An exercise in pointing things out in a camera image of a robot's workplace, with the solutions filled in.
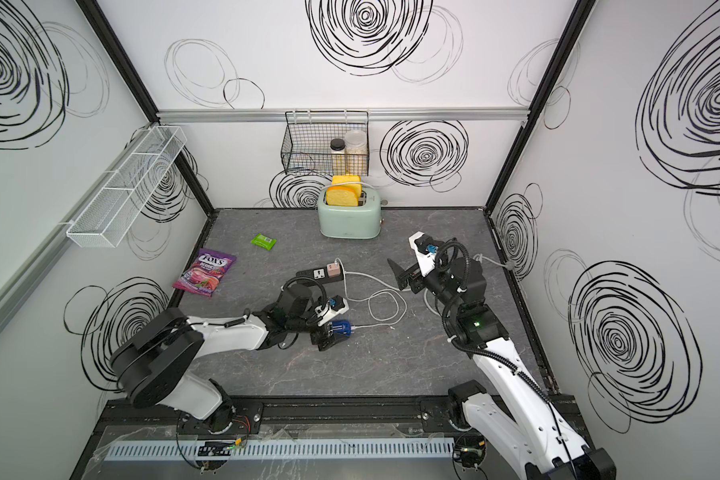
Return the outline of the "black power strip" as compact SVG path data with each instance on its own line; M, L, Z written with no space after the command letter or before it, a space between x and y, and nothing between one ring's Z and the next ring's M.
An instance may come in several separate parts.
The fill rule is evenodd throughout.
M330 284L330 283L336 283L336 282L342 282L344 280L344 270L343 275L338 278L328 278L326 276L326 265L316 267L313 269L307 269L307 270L301 270L298 271L295 274L296 277L307 277L310 278L320 284Z

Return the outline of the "pink USB charger adapter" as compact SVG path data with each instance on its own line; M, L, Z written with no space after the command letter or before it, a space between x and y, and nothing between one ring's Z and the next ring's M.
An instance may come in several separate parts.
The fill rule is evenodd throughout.
M326 276L328 278L338 278L343 275L343 269L338 261L334 261L326 265Z

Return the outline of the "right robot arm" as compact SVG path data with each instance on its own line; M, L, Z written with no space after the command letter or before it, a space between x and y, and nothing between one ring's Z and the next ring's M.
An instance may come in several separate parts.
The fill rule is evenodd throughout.
M400 289L427 291L442 303L448 342L469 356L496 389L496 403L477 382L449 392L452 421L474 429L521 479L613 479L610 455L575 431L532 378L510 335L486 302L480 263L457 239L416 232L408 239L416 262L390 267Z

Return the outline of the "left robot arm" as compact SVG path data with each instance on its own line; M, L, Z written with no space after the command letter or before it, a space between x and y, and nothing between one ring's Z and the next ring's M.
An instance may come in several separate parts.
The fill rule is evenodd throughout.
M205 319L168 308L122 344L109 365L133 407L170 407L221 434L241 418L218 382L189 371L194 360L266 350L300 334L324 351L349 338L351 325L342 319L348 311L344 297L330 297L316 280L294 277L275 302L238 317Z

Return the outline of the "green candy packet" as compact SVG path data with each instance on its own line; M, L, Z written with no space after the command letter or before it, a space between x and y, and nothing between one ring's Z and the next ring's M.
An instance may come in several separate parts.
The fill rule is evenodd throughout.
M251 244L263 248L267 251L271 251L277 244L277 240L263 234L257 234L251 240Z

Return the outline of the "purple Fox's candy bag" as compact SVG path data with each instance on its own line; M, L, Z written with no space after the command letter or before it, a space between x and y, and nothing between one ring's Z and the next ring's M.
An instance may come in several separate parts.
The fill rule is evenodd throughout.
M234 255L200 248L191 265L173 283L173 288L211 297L236 260Z

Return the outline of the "mint green toaster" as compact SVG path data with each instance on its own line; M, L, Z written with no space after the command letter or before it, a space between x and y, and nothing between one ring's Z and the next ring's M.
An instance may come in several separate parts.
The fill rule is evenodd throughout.
M324 237L349 240L370 240L381 232L381 195L370 184L363 183L361 203L356 207L331 206L326 202L326 186L319 194L317 213L320 232Z

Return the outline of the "yellow sponge toast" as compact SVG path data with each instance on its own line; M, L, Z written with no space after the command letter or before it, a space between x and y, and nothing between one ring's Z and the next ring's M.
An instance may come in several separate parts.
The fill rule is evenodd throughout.
M362 196L361 178L357 175L336 175L326 189L325 202L329 206L357 207Z

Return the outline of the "dark lid spice jar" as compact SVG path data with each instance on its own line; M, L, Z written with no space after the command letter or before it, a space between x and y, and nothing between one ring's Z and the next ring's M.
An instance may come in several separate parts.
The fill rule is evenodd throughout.
M334 138L330 141L331 171L333 176L345 175L347 173L346 144L342 138Z

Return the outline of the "white lid plastic jar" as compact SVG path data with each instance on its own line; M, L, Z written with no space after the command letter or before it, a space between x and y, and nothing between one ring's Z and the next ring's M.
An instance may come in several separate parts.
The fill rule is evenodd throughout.
M346 170L349 175L364 176L368 170L367 132L353 129L344 135Z

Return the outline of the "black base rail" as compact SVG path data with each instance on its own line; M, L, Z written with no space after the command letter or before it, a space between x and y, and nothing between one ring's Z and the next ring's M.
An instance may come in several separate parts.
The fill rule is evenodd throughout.
M588 430L580 409L569 395L553 395L554 406L563 418L582 436ZM455 419L455 407L445 395L419 396L238 396L232 397L237 418L250 423L252 433L262 425L301 424L366 424L391 423L412 427L426 433L455 433L466 428ZM157 425L175 426L181 412L156 405L137 409L127 400L117 399L106 403L97 421L95 431L108 426Z

